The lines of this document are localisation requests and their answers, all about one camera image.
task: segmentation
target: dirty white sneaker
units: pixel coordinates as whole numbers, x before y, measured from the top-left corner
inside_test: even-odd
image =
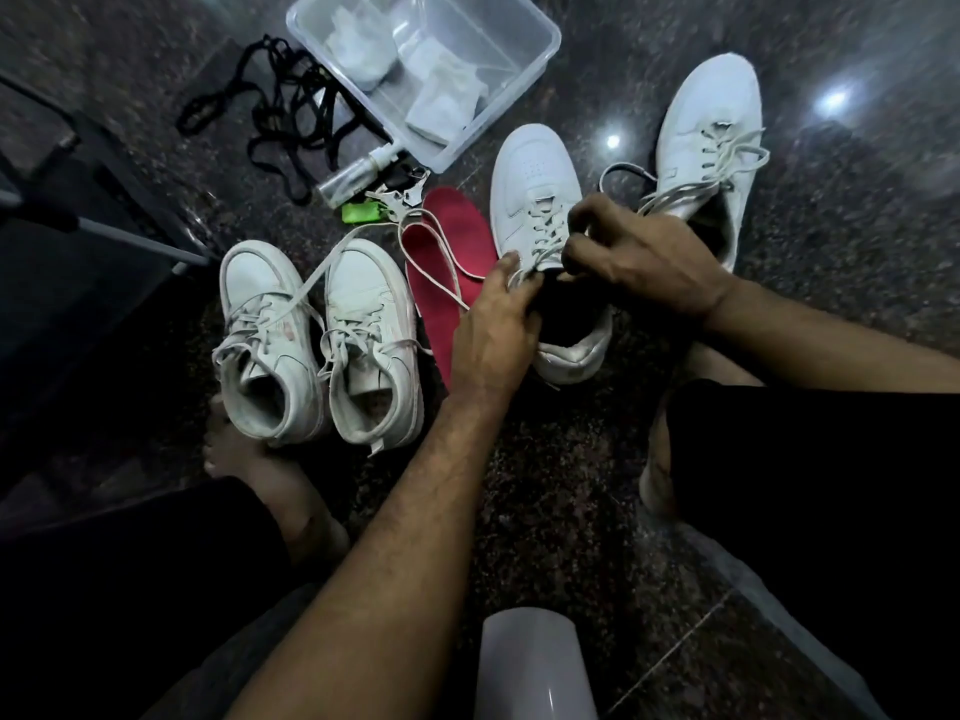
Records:
[[[703,61],[667,109],[656,143],[656,192],[640,214],[689,221],[732,272],[755,173],[770,160],[762,132],[754,67],[732,52]]]
[[[303,284],[289,258],[264,241],[234,245],[220,265],[226,337],[213,365],[223,407],[240,432],[272,447],[330,428],[326,385],[310,346],[312,309],[306,302],[289,308]]]
[[[510,133],[493,166],[489,220],[497,255],[520,255],[511,286],[534,271],[563,270],[561,253],[570,237],[567,217],[582,198],[567,147],[551,128],[528,123]],[[579,342],[540,343],[534,369],[551,384],[586,381],[600,370],[613,331],[613,309],[607,306]]]
[[[413,296],[393,258],[350,240],[326,274],[327,360],[333,423],[370,454],[414,441],[424,426]]]

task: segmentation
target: clear plastic box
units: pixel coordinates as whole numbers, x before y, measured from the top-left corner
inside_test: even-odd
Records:
[[[370,93],[352,83],[331,59],[324,41],[333,32],[337,8],[384,15],[400,61]],[[393,141],[423,166],[445,171],[476,138],[546,71],[560,48],[560,29],[530,0],[297,0],[287,10],[287,28],[343,86],[378,119]],[[489,93],[480,98],[472,123],[448,146],[407,127],[407,111],[421,83],[402,64],[417,46],[435,38],[458,58],[477,66]]]

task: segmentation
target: green key tag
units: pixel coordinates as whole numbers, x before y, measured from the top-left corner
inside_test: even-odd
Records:
[[[362,204],[347,203],[343,205],[341,217],[345,225],[375,223],[383,219],[380,202],[375,199],[368,199]]]

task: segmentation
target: person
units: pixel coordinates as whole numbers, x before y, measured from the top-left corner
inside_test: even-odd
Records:
[[[594,194],[569,223],[589,235],[565,246],[572,277],[682,319],[703,344],[696,375],[758,383],[714,348],[784,385],[698,379],[678,388],[654,425],[641,488],[648,507],[691,522],[751,565],[888,712],[903,713],[922,672],[913,629],[934,620],[918,611],[930,596],[915,590],[940,580],[906,560],[928,537],[910,531],[946,509],[905,481],[943,473],[955,422],[942,415],[956,403],[960,362],[726,272],[676,217],[638,216]],[[541,327],[528,306],[542,277],[508,289],[517,265],[508,253],[486,278],[455,334],[449,395],[429,434],[231,720],[430,713],[467,588],[487,460]],[[73,707],[130,714],[230,626],[269,606],[304,556],[318,545],[330,554],[339,532],[294,465],[216,415],[204,454],[222,479],[0,545],[0,642],[22,658],[16,669],[30,668],[17,677],[41,656],[46,677],[73,672]],[[903,516],[896,508],[911,500],[921,514],[906,534],[893,530]],[[134,617],[144,608],[155,624]],[[50,623],[12,626],[10,611]],[[75,642],[89,643],[66,646]],[[122,702],[109,695],[121,690]]]

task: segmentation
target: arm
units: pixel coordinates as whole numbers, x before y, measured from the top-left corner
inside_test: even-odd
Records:
[[[505,256],[454,335],[450,396],[383,507],[234,703],[230,720],[429,714],[467,588],[487,459],[537,347]]]
[[[563,253],[634,296],[699,321],[716,350],[758,375],[813,389],[960,392],[960,361],[817,311],[732,275],[676,216],[639,216],[602,194],[570,212]]]

